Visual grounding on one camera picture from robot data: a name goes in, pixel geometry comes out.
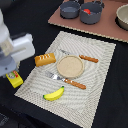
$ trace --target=wooden plate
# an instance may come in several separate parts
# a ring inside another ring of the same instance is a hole
[[[63,77],[73,79],[83,73],[84,63],[81,58],[68,55],[58,61],[57,70]]]

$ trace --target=knife handle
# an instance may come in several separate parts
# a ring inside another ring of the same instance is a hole
[[[79,55],[79,57],[80,57],[81,59],[88,60],[88,61],[92,61],[92,62],[95,62],[95,63],[98,62],[98,59],[95,59],[95,58],[91,58],[91,57],[87,57],[87,56],[83,56],[83,55]]]
[[[80,84],[80,83],[77,83],[77,82],[74,82],[74,81],[69,80],[69,79],[65,79],[64,82],[65,82],[65,83],[68,83],[68,84],[71,84],[71,85],[73,85],[73,86],[76,86],[76,87],[78,87],[78,88],[81,88],[81,89],[86,89],[86,86],[85,86],[85,85]]]

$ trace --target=orange handle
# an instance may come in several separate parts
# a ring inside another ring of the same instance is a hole
[[[88,61],[92,61],[92,62],[95,62],[95,63],[98,62],[98,59],[95,59],[95,58],[91,58],[91,57],[87,57],[87,56],[83,56],[83,55],[79,55],[79,57],[80,57],[81,59],[88,60]]]
[[[68,84],[71,84],[71,85],[73,85],[73,86],[76,86],[76,87],[78,87],[78,88],[81,88],[81,89],[86,89],[86,86],[85,86],[85,85],[80,84],[80,83],[77,83],[77,82],[74,82],[74,81],[69,80],[69,79],[65,79],[64,82],[65,82],[65,83],[68,83]]]

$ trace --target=table surface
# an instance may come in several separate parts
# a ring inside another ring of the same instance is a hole
[[[115,43],[116,48],[101,93],[92,128],[128,128],[128,44],[103,37],[48,24],[62,0],[21,0],[4,13],[4,22],[10,35],[28,32],[33,35],[36,53],[21,62],[19,74],[26,80],[35,67],[34,57],[43,55],[60,31]],[[79,126],[14,96],[14,89],[6,78],[0,78],[0,104],[25,113],[54,128]]]

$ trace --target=banana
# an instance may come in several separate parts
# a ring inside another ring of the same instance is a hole
[[[60,89],[58,89],[53,93],[43,95],[43,98],[49,101],[57,100],[62,96],[63,92],[64,92],[64,86],[62,86]]]

